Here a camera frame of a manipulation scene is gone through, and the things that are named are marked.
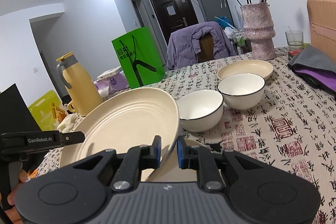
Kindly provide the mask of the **person left hand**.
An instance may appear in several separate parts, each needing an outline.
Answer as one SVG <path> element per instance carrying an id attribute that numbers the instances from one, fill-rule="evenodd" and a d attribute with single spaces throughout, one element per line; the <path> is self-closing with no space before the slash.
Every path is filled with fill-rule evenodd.
<path id="1" fill-rule="evenodd" d="M 7 201 L 12 206 L 12 208 L 9 210 L 5 210 L 5 214 L 8 216 L 9 220 L 11 220 L 11 223 L 13 224 L 23 224 L 21 216 L 19 215 L 17 208 L 15 207 L 15 196 L 19 188 L 27 181 L 27 179 L 28 179 L 27 172 L 21 170 L 19 174 L 19 184 L 7 197 Z"/>

